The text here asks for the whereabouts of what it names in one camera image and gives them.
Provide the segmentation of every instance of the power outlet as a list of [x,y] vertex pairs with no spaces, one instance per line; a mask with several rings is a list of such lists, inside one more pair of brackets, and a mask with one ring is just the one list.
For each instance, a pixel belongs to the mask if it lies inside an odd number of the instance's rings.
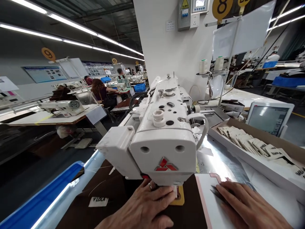
[[200,14],[192,14],[190,28],[197,28],[199,26],[199,22],[200,22]]

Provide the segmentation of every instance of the mitsubishi logo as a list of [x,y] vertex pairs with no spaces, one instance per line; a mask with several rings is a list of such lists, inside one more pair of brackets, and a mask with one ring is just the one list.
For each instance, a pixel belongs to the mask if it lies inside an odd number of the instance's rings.
[[166,157],[163,157],[159,163],[159,166],[155,168],[155,171],[166,171],[168,169],[171,171],[178,171],[178,168],[174,166],[173,163],[169,163],[169,160]]

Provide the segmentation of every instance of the hand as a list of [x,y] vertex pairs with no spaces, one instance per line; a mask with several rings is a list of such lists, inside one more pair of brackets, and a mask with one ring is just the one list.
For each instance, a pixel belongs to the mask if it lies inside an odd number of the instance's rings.
[[105,218],[95,229],[165,229],[174,225],[166,215],[156,215],[174,201],[173,187],[150,190],[145,179],[131,198],[116,213]]
[[292,229],[286,219],[249,186],[226,181],[216,188],[231,205],[223,203],[221,206],[237,229]]

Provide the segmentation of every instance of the box of labels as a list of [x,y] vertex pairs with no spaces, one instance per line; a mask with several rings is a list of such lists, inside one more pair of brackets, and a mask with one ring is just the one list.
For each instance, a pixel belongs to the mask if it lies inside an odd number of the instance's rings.
[[305,149],[232,118],[208,134],[305,205]]

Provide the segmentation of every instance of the warning sticker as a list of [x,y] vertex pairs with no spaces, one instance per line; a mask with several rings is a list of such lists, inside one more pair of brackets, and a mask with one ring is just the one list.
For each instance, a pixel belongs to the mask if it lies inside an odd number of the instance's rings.
[[188,5],[187,0],[183,0],[181,9],[184,10],[184,9],[188,9],[188,8],[190,8],[190,6]]

